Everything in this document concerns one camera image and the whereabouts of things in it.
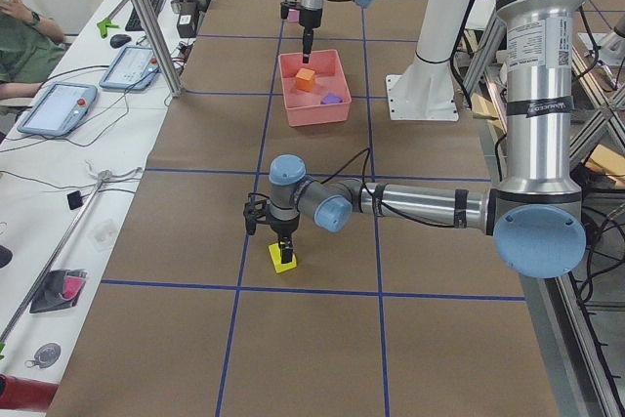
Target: black mouse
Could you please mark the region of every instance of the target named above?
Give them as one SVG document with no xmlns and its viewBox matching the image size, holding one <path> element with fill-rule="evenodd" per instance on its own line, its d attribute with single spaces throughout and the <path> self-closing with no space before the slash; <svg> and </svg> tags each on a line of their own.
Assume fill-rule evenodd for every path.
<svg viewBox="0 0 625 417">
<path fill-rule="evenodd" d="M 113 49 L 121 48 L 131 39 L 133 38 L 131 38 L 127 34 L 115 34 L 110 38 L 110 47 Z"/>
</svg>

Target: black keyboard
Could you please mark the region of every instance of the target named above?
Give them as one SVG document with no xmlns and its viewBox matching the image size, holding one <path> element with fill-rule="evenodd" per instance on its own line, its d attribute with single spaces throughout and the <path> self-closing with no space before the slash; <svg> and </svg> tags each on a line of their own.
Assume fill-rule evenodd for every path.
<svg viewBox="0 0 625 417">
<path fill-rule="evenodd" d="M 165 0 L 149 0 L 149 3 L 154 9 L 154 12 L 158 16 L 161 10 L 163 10 L 163 4 Z M 137 11 L 133 9 L 133 13 L 130 14 L 130 18 L 126 23 L 126 31 L 143 31 L 144 28 L 141 26 L 141 20 L 139 20 L 139 16 L 137 15 Z"/>
</svg>

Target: white desk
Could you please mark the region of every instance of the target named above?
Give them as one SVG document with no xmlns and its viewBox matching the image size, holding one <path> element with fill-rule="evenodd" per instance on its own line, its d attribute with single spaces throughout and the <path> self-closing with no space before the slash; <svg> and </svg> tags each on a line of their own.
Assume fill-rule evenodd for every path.
<svg viewBox="0 0 625 417">
<path fill-rule="evenodd" d="M 113 60 L 118 50 L 113 50 L 108 40 L 115 33 L 126 33 L 123 27 L 132 11 L 132 4 L 128 3 L 115 16 L 113 22 L 119 24 L 120 28 L 110 29 L 108 38 L 100 37 L 96 23 L 108 15 L 119 1 L 103 1 L 53 75 L 87 65 L 109 64 Z M 173 52 L 181 39 L 176 30 L 177 15 L 172 12 L 170 2 L 166 0 L 158 19 L 168 49 Z M 134 41 L 145 35 L 142 31 L 127 34 Z M 104 69 L 86 70 L 57 80 L 97 85 L 103 73 Z M 92 141 L 106 125 L 126 112 L 124 100 L 111 106 L 120 96 L 121 93 L 100 90 L 87 118 L 108 107 L 110 109 L 74 130 L 68 137 L 81 144 Z M 86 147 L 59 140 L 6 151 L 40 140 L 28 138 L 12 142 L 10 139 L 23 137 L 14 127 L 8 139 L 0 145 L 0 169 L 57 186 L 81 187 L 95 182 L 87 172 L 85 160 L 91 160 L 97 171 L 108 169 L 113 173 L 126 173 L 133 168 L 143 167 L 165 118 L 169 90 L 159 74 L 145 91 L 127 94 L 126 101 L 128 113 Z M 138 182 L 134 181 L 109 185 L 108 188 L 135 190 L 137 185 Z M 14 254 L 11 263 L 0 270 L 0 328 L 4 329 L 75 217 L 77 211 L 69 210 L 65 197 L 72 191 L 48 188 L 9 175 L 0 178 L 0 222 L 6 223 L 6 226 L 0 225 L 0 244 L 11 249 Z M 82 191 L 83 194 L 88 192 L 89 189 Z M 112 249 L 110 245 L 102 247 L 95 241 L 94 230 L 104 225 L 110 227 L 112 245 L 132 198 L 133 194 L 122 191 L 105 191 L 97 196 L 53 265 L 53 269 L 87 271 L 87 283 L 77 306 L 52 313 L 30 314 L 26 311 L 9 336 L 3 352 L 6 358 L 0 361 L 0 373 L 52 383 L 61 381 Z M 120 338 L 110 338 L 112 353 L 116 340 Z M 24 365 L 26 360 L 33 358 L 39 347 L 51 342 L 62 347 L 61 358 L 57 363 L 47 369 L 27 368 Z M 0 416 L 9 415 L 24 414 L 0 410 Z"/>
</svg>

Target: pink plastic container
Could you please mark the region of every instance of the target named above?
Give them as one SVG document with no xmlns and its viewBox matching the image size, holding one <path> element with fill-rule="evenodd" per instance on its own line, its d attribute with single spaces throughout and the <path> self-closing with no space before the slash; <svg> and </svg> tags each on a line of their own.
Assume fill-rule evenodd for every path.
<svg viewBox="0 0 625 417">
<path fill-rule="evenodd" d="M 345 74 L 335 49 L 313 51 L 311 61 L 302 63 L 302 53 L 278 56 L 284 107 L 289 126 L 308 126 L 327 122 L 346 121 L 350 113 L 352 95 L 345 80 Z M 295 75 L 300 68 L 309 68 L 316 73 L 311 92 L 295 88 Z M 321 100 L 332 93 L 341 98 L 337 104 L 321 104 Z"/>
</svg>

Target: orange cube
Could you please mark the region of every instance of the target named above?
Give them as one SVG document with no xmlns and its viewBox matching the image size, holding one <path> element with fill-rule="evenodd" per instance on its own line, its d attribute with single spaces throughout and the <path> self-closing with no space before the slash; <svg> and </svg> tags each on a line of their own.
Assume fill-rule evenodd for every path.
<svg viewBox="0 0 625 417">
<path fill-rule="evenodd" d="M 295 75 L 295 88 L 303 92 L 311 92 L 314 88 L 314 70 L 300 68 Z"/>
</svg>

